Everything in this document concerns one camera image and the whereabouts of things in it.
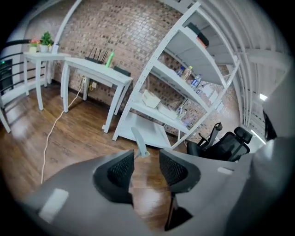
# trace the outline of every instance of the white shelving unit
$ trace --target white shelving unit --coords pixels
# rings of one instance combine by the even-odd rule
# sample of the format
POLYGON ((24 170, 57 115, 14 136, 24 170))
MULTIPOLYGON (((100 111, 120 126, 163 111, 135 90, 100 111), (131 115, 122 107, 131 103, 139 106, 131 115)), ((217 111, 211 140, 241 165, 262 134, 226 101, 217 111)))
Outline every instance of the white shelving unit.
POLYGON ((143 114, 146 114, 158 121, 161 121, 167 125, 170 125, 185 134, 189 133, 188 128, 183 124, 183 122, 181 120, 179 120, 179 119, 172 120, 169 117, 160 113, 157 108, 150 108, 150 107, 146 106, 144 104, 144 102, 142 101, 142 93, 139 93, 139 96, 136 99, 136 101, 133 101, 131 103, 131 108, 133 108, 143 114))
POLYGON ((118 126, 113 136, 113 140, 116 140, 118 136, 135 140, 131 127, 136 127, 141 133, 145 144, 165 149, 174 149, 177 145, 183 142, 189 135, 200 126, 200 124, 208 117, 208 115, 215 109, 225 94, 227 88, 230 86, 232 79, 239 67, 240 62, 236 61, 230 47, 224 38, 222 32, 216 27, 215 23, 199 9, 200 3, 196 2, 188 9, 183 16, 175 23, 168 34, 164 37, 163 41, 159 44, 151 59, 148 61, 146 67, 143 69, 142 74, 136 82, 136 85, 130 95, 130 98, 122 113, 118 126), (185 27, 188 22, 193 22, 201 15, 205 20, 212 25, 218 36, 222 38, 225 44, 225 48, 229 50, 229 55, 232 58, 234 70, 230 75, 227 83, 218 69, 214 58, 210 55, 206 48, 197 40, 197 35, 189 28, 185 27), (158 61, 161 53, 165 51, 173 58, 178 60, 182 65, 191 65, 194 70, 194 74, 201 73, 202 80, 211 83, 216 83, 224 87, 223 91, 218 95, 215 102, 208 107, 201 97, 177 74, 158 61), (158 111, 157 108, 147 107, 142 101, 142 94, 140 89, 144 84, 148 74, 151 73, 157 78, 174 88, 182 96, 200 104, 205 110, 206 114, 191 128, 190 130, 180 120, 172 120, 158 111), (145 119, 139 115, 130 112, 133 108, 143 114, 146 114, 164 124, 167 124, 173 128, 178 129, 178 141, 171 145, 164 127, 156 122, 145 119), (184 136, 180 138, 180 132, 184 133, 184 136))

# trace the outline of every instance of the white side table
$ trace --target white side table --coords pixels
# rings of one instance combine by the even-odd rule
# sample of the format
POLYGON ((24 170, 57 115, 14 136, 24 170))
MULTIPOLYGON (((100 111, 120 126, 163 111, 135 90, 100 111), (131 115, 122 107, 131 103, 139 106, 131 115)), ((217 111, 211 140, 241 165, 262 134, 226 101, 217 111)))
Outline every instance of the white side table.
MULTIPOLYGON (((65 54, 65 53, 24 53, 24 84, 26 89, 26 95, 29 95, 29 88, 28 88, 28 65, 27 62, 31 62, 36 64, 36 70, 35 70, 35 79, 36 79, 36 93, 37 93, 37 99, 38 99, 38 105, 40 111, 42 111, 43 108, 43 102, 42 102, 42 96, 41 96, 41 84, 40 84, 40 74, 41 74, 41 63, 42 61, 55 61, 55 60, 64 60, 65 57, 70 57, 71 55, 65 54)), ((45 82, 44 86, 47 87, 47 79, 46 79, 46 71, 45 71, 45 82)))
POLYGON ((113 114, 117 114, 122 104, 123 98, 131 84, 132 78, 122 73, 115 71, 112 68, 107 68, 105 65, 100 65, 92 61, 88 61, 82 58, 65 58, 65 65, 62 75, 62 90, 64 101, 64 112, 68 112, 68 86, 70 76, 70 66, 77 68, 77 72, 86 76, 86 83, 84 85, 83 100, 87 98, 89 79, 100 82, 108 87, 116 85, 117 89, 112 99, 111 107, 107 115, 106 124, 102 126, 105 133, 108 132, 112 121, 113 114))

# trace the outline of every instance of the chair headrest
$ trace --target chair headrest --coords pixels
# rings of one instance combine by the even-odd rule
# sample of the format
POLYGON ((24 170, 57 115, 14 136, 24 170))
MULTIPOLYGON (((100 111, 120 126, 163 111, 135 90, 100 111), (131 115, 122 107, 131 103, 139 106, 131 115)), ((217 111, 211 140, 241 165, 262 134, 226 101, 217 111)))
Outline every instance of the chair headrest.
POLYGON ((243 129, 242 127, 236 127, 234 130, 235 135, 243 140, 244 143, 249 144, 253 135, 250 134, 248 131, 243 129))

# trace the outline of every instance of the white box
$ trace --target white box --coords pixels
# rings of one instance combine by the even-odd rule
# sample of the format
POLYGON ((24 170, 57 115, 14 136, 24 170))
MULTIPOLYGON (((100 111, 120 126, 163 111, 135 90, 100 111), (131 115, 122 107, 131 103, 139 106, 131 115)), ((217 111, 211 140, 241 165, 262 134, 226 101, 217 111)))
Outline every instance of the white box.
POLYGON ((161 102, 157 105, 157 109, 160 113, 169 117, 172 120, 175 120, 177 118, 177 113, 171 108, 163 105, 161 102))
POLYGON ((156 106, 161 101, 160 98, 158 98, 155 94, 145 90, 142 95, 142 100, 146 106, 149 106, 151 108, 156 108, 156 106))

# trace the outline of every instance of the potted plant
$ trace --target potted plant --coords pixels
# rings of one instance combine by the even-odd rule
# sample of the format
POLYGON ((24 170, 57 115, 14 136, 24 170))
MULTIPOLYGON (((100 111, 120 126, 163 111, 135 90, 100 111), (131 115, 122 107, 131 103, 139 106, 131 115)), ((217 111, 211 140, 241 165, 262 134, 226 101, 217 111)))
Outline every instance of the potted plant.
POLYGON ((36 53, 37 52, 37 46, 40 43, 40 40, 33 38, 29 42, 29 53, 36 53))
POLYGON ((42 37, 41 37, 41 45, 40 45, 40 51, 41 53, 46 53, 48 52, 48 45, 50 44, 51 42, 51 35, 50 33, 47 31, 45 32, 42 37))
POLYGON ((54 44, 53 40, 50 39, 49 40, 49 44, 48 44, 48 51, 51 52, 52 51, 52 45, 54 44))

